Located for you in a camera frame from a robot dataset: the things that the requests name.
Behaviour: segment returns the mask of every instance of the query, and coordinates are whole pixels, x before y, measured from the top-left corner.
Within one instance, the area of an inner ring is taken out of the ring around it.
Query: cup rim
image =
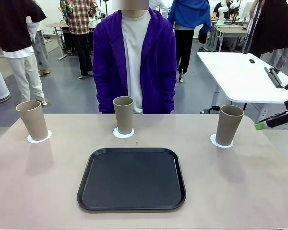
[[[22,104],[24,104],[24,103],[28,103],[28,102],[36,102],[36,103],[38,103],[38,106],[35,107],[35,108],[33,108],[33,109],[29,109],[29,110],[19,110],[19,109],[18,109],[18,106],[20,106],[20,105],[22,105]],[[41,104],[40,101],[26,101],[26,102],[22,102],[22,103],[18,104],[18,105],[16,106],[16,110],[17,110],[18,112],[28,112],[28,111],[33,111],[33,110],[37,109],[37,108],[40,107],[40,106],[42,106],[42,104]]]
[[[240,109],[240,110],[242,111],[242,114],[241,114],[241,115],[230,115],[230,114],[228,114],[228,113],[225,113],[225,112],[223,111],[223,108],[224,108],[225,106],[236,107],[236,108],[238,108],[238,109]],[[226,105],[222,106],[221,109],[220,109],[220,111],[222,111],[224,114],[226,114],[226,115],[228,115],[228,116],[232,116],[232,117],[244,116],[244,110],[241,109],[240,107],[235,106],[235,105],[232,105],[232,104],[226,104]]]
[[[122,97],[128,97],[132,100],[132,102],[130,104],[126,104],[126,105],[120,105],[120,104],[116,104],[114,101],[118,98],[122,98]],[[115,104],[116,106],[120,106],[120,107],[126,107],[126,106],[130,106],[131,104],[133,104],[133,98],[129,97],[129,96],[120,96],[120,97],[117,97],[113,100],[113,104]]]

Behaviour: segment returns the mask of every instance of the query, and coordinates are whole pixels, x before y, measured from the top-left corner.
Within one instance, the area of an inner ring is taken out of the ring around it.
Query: cup
[[[113,100],[117,127],[120,134],[129,134],[133,128],[133,99],[117,97]]]
[[[27,101],[16,106],[33,140],[43,140],[48,136],[42,105],[39,101]]]
[[[221,107],[216,131],[216,142],[218,144],[223,146],[231,144],[243,115],[244,111],[237,106],[224,105]]]

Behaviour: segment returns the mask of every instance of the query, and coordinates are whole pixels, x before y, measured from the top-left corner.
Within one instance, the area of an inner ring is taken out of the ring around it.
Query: black jacket
[[[253,33],[250,53],[260,57],[283,48],[288,48],[288,4],[286,0],[266,0]]]
[[[26,17],[33,23],[46,18],[32,0],[0,0],[0,44],[3,51],[14,52],[31,46]]]

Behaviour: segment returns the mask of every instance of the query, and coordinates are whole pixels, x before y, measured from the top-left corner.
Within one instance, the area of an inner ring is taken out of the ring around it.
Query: red plaid shirt
[[[89,11],[96,9],[96,3],[92,0],[73,0],[73,10],[67,23],[74,35],[88,34],[90,31]]]

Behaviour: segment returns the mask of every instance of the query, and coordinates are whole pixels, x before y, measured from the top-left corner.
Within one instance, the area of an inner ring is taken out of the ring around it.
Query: person in purple hoodie
[[[113,100],[133,98],[136,114],[169,114],[176,83],[175,35],[148,0],[122,0],[119,11],[94,30],[93,75],[99,110],[114,113]]]

